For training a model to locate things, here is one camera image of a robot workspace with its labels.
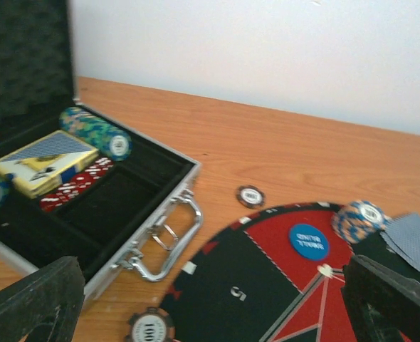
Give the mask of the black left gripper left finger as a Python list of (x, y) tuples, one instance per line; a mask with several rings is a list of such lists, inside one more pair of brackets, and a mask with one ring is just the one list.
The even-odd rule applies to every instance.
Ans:
[(72, 341), (83, 307), (78, 260), (64, 256), (0, 291), (0, 341)]

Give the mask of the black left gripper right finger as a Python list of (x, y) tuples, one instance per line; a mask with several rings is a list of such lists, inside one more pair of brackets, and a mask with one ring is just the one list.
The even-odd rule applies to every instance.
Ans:
[(343, 267), (342, 297), (358, 341), (420, 341), (420, 283), (362, 255)]

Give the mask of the dealt card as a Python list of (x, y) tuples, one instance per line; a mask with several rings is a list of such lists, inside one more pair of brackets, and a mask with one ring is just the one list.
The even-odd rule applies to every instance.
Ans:
[(420, 272), (420, 215), (410, 213), (387, 222), (381, 237), (387, 246)]

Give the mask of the blue orange ten chip stack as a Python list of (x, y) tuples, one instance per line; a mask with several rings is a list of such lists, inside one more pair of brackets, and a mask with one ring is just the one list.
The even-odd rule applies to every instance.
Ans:
[(331, 225), (338, 237), (358, 244), (369, 235), (385, 230), (389, 221), (380, 207), (367, 200), (356, 200), (334, 213)]

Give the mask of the blue small blind button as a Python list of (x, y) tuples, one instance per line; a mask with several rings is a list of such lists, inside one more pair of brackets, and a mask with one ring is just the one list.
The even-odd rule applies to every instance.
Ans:
[(303, 258), (320, 261), (330, 253), (327, 237), (309, 224), (295, 224), (289, 231), (289, 242)]

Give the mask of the single hundred chip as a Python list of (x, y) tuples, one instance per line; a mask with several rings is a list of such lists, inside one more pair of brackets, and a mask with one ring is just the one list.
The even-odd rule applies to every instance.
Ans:
[(129, 332), (125, 341), (167, 342), (175, 341), (175, 326), (171, 316), (159, 307), (147, 307), (134, 313), (128, 320)]
[(266, 196), (264, 192), (253, 185), (242, 185), (236, 190), (236, 199), (249, 209), (258, 209), (264, 206)]

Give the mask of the round red black poker mat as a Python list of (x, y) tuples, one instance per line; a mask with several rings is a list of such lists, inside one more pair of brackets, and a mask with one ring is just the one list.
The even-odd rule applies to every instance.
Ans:
[[(342, 268), (362, 254), (420, 283), (420, 272), (373, 234), (359, 244), (334, 233), (338, 204), (272, 207), (237, 219), (210, 239), (174, 280), (161, 308), (179, 341), (354, 341), (341, 289)], [(330, 245), (314, 261), (290, 243), (308, 224)]]

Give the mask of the aluminium poker chip case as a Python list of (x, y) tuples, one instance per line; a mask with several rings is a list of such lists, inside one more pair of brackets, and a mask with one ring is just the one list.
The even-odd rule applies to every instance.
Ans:
[(0, 1), (0, 257), (76, 257), (85, 301), (170, 272), (203, 223), (196, 160), (84, 104), (68, 1)]

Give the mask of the card box in case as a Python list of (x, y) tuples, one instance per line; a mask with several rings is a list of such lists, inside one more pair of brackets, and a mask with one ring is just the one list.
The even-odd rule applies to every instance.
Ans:
[(57, 130), (0, 157), (0, 175), (33, 199), (67, 183), (99, 155), (99, 149)]

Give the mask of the red dice row in case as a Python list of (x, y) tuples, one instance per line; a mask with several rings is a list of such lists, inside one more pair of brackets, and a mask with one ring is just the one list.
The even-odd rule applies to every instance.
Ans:
[(44, 212), (51, 212), (75, 199), (106, 175), (114, 164), (110, 158), (100, 157), (82, 172), (74, 175), (68, 182), (60, 185), (54, 192), (41, 198), (41, 209)]

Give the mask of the poker chip row in case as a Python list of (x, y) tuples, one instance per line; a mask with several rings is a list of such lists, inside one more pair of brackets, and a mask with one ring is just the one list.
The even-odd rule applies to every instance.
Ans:
[(62, 130), (96, 147), (115, 161), (132, 152), (131, 137), (122, 129), (79, 107), (66, 108), (59, 117)]

